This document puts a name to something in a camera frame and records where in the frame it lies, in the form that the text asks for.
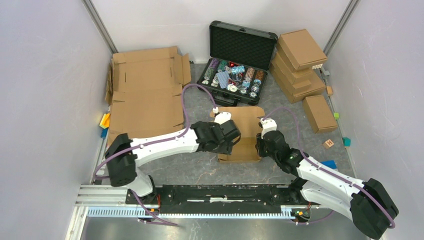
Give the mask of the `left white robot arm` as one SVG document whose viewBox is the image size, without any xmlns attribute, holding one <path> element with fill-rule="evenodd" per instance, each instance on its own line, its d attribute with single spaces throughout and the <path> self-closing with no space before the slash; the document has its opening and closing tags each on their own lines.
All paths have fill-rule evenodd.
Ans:
<svg viewBox="0 0 424 240">
<path fill-rule="evenodd" d="M 183 131 L 149 138 L 118 135 L 105 153 L 112 187 L 127 187 L 145 204 L 157 198 L 151 178 L 140 167 L 153 160 L 183 153 L 210 152 L 230 155 L 241 139 L 233 120 L 222 123 L 198 121 Z"/>
</svg>

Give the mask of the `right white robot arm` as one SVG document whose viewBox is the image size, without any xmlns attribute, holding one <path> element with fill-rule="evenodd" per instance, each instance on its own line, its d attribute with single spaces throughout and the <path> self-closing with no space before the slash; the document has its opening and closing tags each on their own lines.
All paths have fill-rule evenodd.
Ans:
<svg viewBox="0 0 424 240">
<path fill-rule="evenodd" d="M 329 208 L 374 240 L 395 227 L 399 210 L 378 180 L 364 181 L 329 168 L 290 147 L 278 130 L 258 133 L 255 147 L 260 157 L 270 157 L 283 172 L 295 176 L 288 191 L 293 203 L 307 201 Z"/>
</svg>

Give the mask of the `small folded cardboard box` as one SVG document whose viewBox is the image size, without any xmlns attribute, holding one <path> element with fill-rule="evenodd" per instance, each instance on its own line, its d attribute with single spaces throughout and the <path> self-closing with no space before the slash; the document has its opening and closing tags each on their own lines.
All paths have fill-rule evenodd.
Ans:
<svg viewBox="0 0 424 240">
<path fill-rule="evenodd" d="M 338 128 L 333 112 L 323 95 L 305 97 L 302 106 L 315 134 L 333 132 Z"/>
</svg>

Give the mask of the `large bottom cardboard box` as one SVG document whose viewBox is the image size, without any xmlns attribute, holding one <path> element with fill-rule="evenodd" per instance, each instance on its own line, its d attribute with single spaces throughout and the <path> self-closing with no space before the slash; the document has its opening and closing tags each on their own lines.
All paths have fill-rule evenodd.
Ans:
<svg viewBox="0 0 424 240">
<path fill-rule="evenodd" d="M 297 83 L 290 83 L 289 79 L 273 63 L 270 65 L 269 71 L 290 103 L 302 101 L 305 97 L 321 95 L 326 89 L 326 85 L 314 71 L 308 75 L 306 80 Z"/>
</svg>

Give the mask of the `wooden letter H block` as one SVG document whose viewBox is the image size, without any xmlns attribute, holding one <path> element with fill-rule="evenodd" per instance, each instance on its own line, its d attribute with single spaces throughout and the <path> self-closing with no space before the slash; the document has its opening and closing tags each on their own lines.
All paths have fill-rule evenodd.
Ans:
<svg viewBox="0 0 424 240">
<path fill-rule="evenodd" d="M 325 149 L 330 149 L 335 145 L 335 143 L 331 139 L 328 139 L 322 145 Z"/>
</svg>

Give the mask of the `teal block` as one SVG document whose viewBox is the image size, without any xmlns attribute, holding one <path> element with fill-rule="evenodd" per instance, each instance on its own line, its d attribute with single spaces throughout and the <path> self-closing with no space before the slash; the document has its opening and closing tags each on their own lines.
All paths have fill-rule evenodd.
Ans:
<svg viewBox="0 0 424 240">
<path fill-rule="evenodd" d="M 348 148 L 351 146 L 351 139 L 349 137 L 342 137 L 343 146 Z"/>
</svg>

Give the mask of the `small wooden cube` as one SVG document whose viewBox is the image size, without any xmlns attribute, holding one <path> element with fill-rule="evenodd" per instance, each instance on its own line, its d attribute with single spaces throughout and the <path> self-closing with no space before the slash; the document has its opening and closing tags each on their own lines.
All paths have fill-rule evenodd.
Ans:
<svg viewBox="0 0 424 240">
<path fill-rule="evenodd" d="M 333 88 L 331 86 L 326 87 L 327 95 L 330 97 L 334 94 Z"/>
</svg>

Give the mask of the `black poker chip case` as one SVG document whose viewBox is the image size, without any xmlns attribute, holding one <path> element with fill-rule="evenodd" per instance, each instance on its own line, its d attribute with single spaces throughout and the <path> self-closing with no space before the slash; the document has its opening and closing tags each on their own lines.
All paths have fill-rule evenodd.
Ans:
<svg viewBox="0 0 424 240">
<path fill-rule="evenodd" d="M 224 107 L 260 101 L 278 36 L 215 20 L 209 25 L 209 55 L 197 83 Z"/>
</svg>

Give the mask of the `stack of flat cardboard sheets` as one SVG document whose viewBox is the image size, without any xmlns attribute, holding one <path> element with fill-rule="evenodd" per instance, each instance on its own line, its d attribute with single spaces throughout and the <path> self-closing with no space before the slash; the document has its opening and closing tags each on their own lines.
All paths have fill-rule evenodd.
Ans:
<svg viewBox="0 0 424 240">
<path fill-rule="evenodd" d="M 120 134 L 149 138 L 183 129 L 181 94 L 192 80 L 189 54 L 179 54 L 177 46 L 120 52 L 110 66 L 108 145 Z"/>
</svg>

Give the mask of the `yellow orange block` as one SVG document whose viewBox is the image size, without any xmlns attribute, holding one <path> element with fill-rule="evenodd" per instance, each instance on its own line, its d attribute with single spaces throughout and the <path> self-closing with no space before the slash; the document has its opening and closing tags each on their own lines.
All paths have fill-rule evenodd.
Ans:
<svg viewBox="0 0 424 240">
<path fill-rule="evenodd" d="M 99 122 L 99 126 L 102 129 L 107 129 L 110 126 L 110 113 L 104 113 L 100 122 Z"/>
</svg>

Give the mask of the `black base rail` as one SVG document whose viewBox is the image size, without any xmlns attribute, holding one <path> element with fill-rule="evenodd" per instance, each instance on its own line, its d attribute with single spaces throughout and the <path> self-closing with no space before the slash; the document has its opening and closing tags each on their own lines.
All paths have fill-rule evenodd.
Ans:
<svg viewBox="0 0 424 240">
<path fill-rule="evenodd" d="M 161 214 L 276 214 L 282 206 L 309 206 L 299 191 L 278 184 L 162 185 L 141 197 Z"/>
</svg>

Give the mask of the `blue block at left wall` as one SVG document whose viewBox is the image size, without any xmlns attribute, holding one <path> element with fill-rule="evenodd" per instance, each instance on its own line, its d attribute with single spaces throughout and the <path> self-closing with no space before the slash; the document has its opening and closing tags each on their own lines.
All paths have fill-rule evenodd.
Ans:
<svg viewBox="0 0 424 240">
<path fill-rule="evenodd" d="M 104 128 L 104 129 L 102 129 L 102 131 L 101 131 L 101 134 L 100 134 L 100 137 L 102 138 L 102 139 L 105 139 L 106 137 L 107 137 L 107 135 L 108 135 L 108 128 Z"/>
</svg>

